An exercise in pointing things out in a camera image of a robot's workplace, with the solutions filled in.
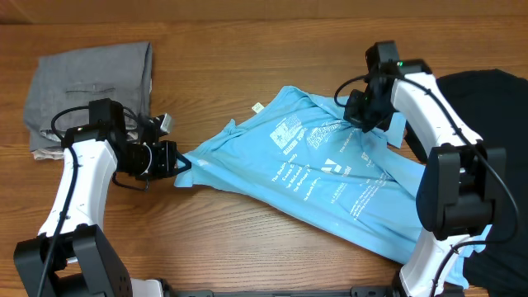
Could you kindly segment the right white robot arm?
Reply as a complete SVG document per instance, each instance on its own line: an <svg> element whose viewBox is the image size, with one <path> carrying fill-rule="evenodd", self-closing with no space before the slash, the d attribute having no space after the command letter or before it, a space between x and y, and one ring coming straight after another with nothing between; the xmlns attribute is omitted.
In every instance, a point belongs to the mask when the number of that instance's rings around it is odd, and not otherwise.
<svg viewBox="0 0 528 297"><path fill-rule="evenodd" d="M353 296L461 296L444 283L468 246L495 223L502 202L512 194L503 181L504 148L488 148L457 115L422 59L402 60L393 41L374 43L366 52L363 92L352 90L344 118L368 132L396 111L403 113L424 149L427 163L417 190L422 231L411 259L390 286L361 286Z"/></svg>

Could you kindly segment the folded grey trousers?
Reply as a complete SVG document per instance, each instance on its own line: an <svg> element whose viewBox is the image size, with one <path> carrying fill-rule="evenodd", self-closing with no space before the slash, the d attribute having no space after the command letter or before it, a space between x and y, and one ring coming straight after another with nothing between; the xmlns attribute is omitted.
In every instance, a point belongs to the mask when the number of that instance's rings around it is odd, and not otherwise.
<svg viewBox="0 0 528 297"><path fill-rule="evenodd" d="M136 115L150 113L153 49L148 41L76 49L39 58L23 112L34 159L60 160L51 129L61 111L110 98Z"/></svg>

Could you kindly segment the light blue t-shirt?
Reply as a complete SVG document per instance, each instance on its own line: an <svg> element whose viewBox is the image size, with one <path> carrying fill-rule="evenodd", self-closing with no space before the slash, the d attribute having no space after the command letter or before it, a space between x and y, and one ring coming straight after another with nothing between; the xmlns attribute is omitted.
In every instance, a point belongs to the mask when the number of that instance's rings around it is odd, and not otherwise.
<svg viewBox="0 0 528 297"><path fill-rule="evenodd" d="M251 196L404 264L422 230L415 196L424 171L390 149L405 124L396 113L388 130L363 132L338 101L285 86L251 119L187 153L191 168L175 184Z"/></svg>

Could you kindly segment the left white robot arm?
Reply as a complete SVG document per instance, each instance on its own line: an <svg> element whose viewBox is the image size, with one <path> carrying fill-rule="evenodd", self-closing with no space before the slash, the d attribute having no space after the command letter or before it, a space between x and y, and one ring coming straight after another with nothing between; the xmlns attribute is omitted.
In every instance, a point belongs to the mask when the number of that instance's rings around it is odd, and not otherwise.
<svg viewBox="0 0 528 297"><path fill-rule="evenodd" d="M38 296L163 296L164 280L130 276L103 232L110 184L124 172L150 183L191 169L166 135L172 117L136 115L109 98L90 101L88 123L57 132L64 169L36 238L19 242L14 263L26 293Z"/></svg>

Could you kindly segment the black garment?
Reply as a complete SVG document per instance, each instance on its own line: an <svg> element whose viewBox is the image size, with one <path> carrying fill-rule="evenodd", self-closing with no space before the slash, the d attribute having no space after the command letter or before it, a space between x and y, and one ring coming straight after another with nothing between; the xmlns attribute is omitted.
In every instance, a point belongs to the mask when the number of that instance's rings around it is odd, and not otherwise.
<svg viewBox="0 0 528 297"><path fill-rule="evenodd" d="M490 296L527 296L527 80L499 69L437 79L459 117L484 143L507 152L505 183L519 210L518 237L479 252L466 247L451 282L483 287Z"/></svg>

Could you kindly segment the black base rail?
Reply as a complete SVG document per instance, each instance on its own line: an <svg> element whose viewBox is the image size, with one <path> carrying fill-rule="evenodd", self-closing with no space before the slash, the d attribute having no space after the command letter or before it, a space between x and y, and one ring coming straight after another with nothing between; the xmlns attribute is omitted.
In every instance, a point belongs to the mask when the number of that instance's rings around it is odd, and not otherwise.
<svg viewBox="0 0 528 297"><path fill-rule="evenodd" d="M279 290L248 292L214 292L212 290L174 290L165 297L396 297L404 296L390 286L354 286L348 290Z"/></svg>

